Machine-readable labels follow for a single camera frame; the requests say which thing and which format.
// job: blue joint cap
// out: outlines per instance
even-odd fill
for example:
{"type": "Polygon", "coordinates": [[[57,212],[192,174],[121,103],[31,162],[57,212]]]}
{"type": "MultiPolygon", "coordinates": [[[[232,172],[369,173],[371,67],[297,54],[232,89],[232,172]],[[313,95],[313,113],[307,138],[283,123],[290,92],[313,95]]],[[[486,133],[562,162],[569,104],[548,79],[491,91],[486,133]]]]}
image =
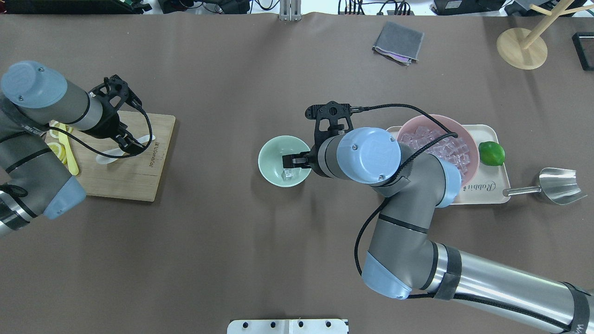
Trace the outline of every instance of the blue joint cap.
{"type": "Polygon", "coordinates": [[[75,177],[70,177],[68,181],[62,186],[60,191],[54,196],[43,214],[49,219],[55,219],[64,212],[72,209],[80,204],[86,197],[87,193],[83,187],[78,183],[75,177]]]}
{"type": "Polygon", "coordinates": [[[44,108],[62,99],[68,83],[60,72],[39,62],[20,61],[2,76],[0,88],[18,106],[44,108]]]}
{"type": "Polygon", "coordinates": [[[336,159],[350,179],[374,184],[396,173],[400,165],[400,146],[384,129],[358,128],[340,140],[336,159]]]}
{"type": "Polygon", "coordinates": [[[412,291],[411,287],[394,276],[369,252],[361,277],[370,289],[386,297],[402,300],[408,298],[412,291]]]}
{"type": "Polygon", "coordinates": [[[446,207],[452,202],[458,194],[460,193],[460,187],[462,187],[462,175],[456,166],[452,163],[443,160],[442,158],[437,158],[440,161],[441,167],[444,170],[445,176],[445,191],[444,197],[441,202],[436,205],[436,207],[446,207]]]}

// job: cutting board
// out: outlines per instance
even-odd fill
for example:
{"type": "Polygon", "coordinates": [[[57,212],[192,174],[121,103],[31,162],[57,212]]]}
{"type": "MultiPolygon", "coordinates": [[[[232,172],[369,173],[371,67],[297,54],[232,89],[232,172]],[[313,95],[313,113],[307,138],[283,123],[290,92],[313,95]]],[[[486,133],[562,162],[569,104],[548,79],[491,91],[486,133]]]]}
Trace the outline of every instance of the cutting board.
{"type": "MultiPolygon", "coordinates": [[[[120,120],[128,126],[134,138],[149,134],[146,120],[139,112],[119,111],[120,120]]],[[[175,125],[172,115],[148,114],[156,137],[141,155],[119,159],[107,165],[95,161],[96,153],[69,139],[80,173],[76,176],[87,195],[124,198],[128,200],[154,201],[163,172],[163,165],[175,125]]],[[[114,149],[118,145],[111,139],[97,139],[82,132],[73,135],[99,151],[114,149]]],[[[46,142],[58,139],[46,136],[46,142]]]]}

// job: yellow utensil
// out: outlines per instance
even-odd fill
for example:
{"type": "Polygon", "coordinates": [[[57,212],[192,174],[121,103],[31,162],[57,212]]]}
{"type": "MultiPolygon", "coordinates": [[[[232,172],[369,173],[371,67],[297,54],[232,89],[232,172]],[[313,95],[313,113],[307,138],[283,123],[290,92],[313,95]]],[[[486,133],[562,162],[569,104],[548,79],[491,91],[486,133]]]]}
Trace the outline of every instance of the yellow utensil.
{"type": "MultiPolygon", "coordinates": [[[[58,123],[58,128],[60,130],[66,131],[66,125],[62,123],[58,123]]],[[[72,149],[70,148],[70,142],[68,141],[68,137],[63,133],[58,133],[58,140],[59,142],[64,145],[66,149],[66,163],[68,164],[68,170],[72,175],[78,175],[78,165],[76,160],[74,160],[74,154],[72,153],[72,149]]]]}

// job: white spoon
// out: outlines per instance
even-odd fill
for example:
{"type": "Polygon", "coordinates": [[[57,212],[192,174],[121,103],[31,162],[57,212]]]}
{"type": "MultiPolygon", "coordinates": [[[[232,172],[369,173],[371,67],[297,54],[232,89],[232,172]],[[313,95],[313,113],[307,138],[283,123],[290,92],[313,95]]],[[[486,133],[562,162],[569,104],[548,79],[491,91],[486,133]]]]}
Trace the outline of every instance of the white spoon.
{"type": "MultiPolygon", "coordinates": [[[[138,142],[141,144],[144,144],[146,142],[149,141],[149,135],[146,136],[142,136],[138,139],[138,142]]],[[[107,151],[103,151],[102,153],[107,154],[107,155],[115,155],[115,156],[123,156],[125,154],[124,151],[122,151],[122,149],[120,149],[119,147],[115,148],[115,149],[111,149],[111,150],[107,150],[107,151]]],[[[99,165],[107,165],[108,163],[112,163],[116,160],[119,159],[115,159],[112,157],[106,157],[106,156],[102,156],[102,155],[97,155],[95,157],[95,161],[99,164],[99,165]]]]}

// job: metal scoop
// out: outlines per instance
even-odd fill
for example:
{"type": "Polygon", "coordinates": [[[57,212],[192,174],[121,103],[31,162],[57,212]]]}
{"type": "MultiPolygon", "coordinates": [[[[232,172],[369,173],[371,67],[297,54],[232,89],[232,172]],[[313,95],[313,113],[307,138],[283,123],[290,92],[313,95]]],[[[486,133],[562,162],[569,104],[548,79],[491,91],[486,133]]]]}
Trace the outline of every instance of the metal scoop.
{"type": "Polygon", "coordinates": [[[566,205],[586,197],[577,186],[576,172],[572,169],[547,167],[538,175],[537,187],[504,189],[503,196],[541,193],[553,203],[566,205]]]}

